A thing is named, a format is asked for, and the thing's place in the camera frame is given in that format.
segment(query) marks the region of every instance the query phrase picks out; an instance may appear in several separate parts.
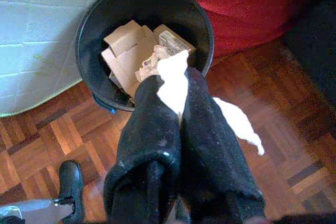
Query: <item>wooden floor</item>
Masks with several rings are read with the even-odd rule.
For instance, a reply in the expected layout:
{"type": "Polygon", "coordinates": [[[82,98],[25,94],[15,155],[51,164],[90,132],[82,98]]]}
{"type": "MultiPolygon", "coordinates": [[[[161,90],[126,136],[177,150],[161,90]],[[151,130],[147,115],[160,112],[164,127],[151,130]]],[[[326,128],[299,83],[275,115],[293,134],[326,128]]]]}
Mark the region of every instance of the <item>wooden floor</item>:
{"type": "MultiPolygon", "coordinates": [[[[250,118],[266,154],[239,141],[265,194],[266,214],[336,208],[336,119],[310,81],[273,41],[232,55],[207,76],[213,96],[250,118]]],[[[86,219],[104,220],[102,186],[129,113],[98,107],[83,83],[40,107],[0,120],[0,205],[58,195],[58,168],[80,162],[86,219]]]]}

